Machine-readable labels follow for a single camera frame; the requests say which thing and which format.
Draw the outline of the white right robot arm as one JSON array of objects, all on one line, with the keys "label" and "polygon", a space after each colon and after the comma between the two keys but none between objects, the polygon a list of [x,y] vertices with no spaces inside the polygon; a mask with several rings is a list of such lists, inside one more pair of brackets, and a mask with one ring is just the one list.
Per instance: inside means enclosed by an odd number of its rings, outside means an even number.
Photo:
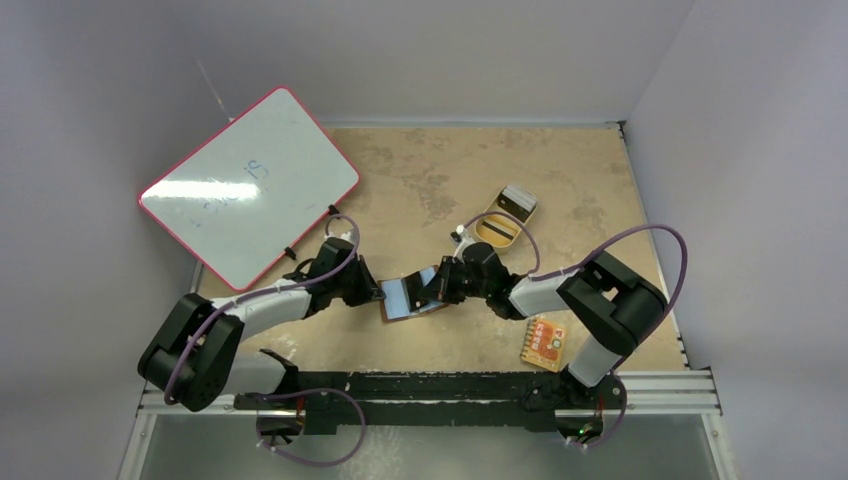
[{"label": "white right robot arm", "polygon": [[653,333],[670,306],[654,284],[606,251],[593,254],[571,273],[534,280],[510,272],[483,242],[466,247],[458,258],[443,257],[435,276],[416,295],[451,305],[480,298],[507,320],[571,311],[589,332],[561,372],[563,397],[576,407],[599,396],[601,380]]}]

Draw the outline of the black credit card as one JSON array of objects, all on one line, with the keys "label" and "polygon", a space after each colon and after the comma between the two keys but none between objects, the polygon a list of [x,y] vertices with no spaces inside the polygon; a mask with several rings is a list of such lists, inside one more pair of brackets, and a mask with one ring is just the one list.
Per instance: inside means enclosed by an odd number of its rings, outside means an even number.
[{"label": "black credit card", "polygon": [[423,314],[439,306],[439,303],[428,303],[418,299],[418,292],[422,287],[419,272],[410,274],[401,279],[401,285],[405,293],[406,304],[411,314]]}]

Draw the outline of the brown leather card holder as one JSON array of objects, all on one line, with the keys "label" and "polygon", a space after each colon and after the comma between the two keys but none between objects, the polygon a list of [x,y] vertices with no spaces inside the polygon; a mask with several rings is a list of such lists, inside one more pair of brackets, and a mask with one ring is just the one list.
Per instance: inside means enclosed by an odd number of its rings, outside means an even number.
[{"label": "brown leather card holder", "polygon": [[382,320],[392,323],[431,314],[447,307],[435,300],[418,296],[421,289],[435,277],[436,266],[428,266],[406,277],[380,280],[378,286],[384,294],[380,301]]}]

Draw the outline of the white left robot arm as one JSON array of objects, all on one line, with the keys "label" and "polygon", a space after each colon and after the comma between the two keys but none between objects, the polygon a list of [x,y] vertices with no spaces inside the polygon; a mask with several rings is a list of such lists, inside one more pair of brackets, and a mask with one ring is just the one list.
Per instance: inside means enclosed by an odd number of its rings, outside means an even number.
[{"label": "white left robot arm", "polygon": [[231,376],[243,340],[312,317],[336,299],[348,307],[384,300],[357,248],[329,237],[315,257],[267,287],[223,298],[182,296],[143,351],[138,374],[163,392],[166,404],[192,412],[227,390],[237,392]]}]

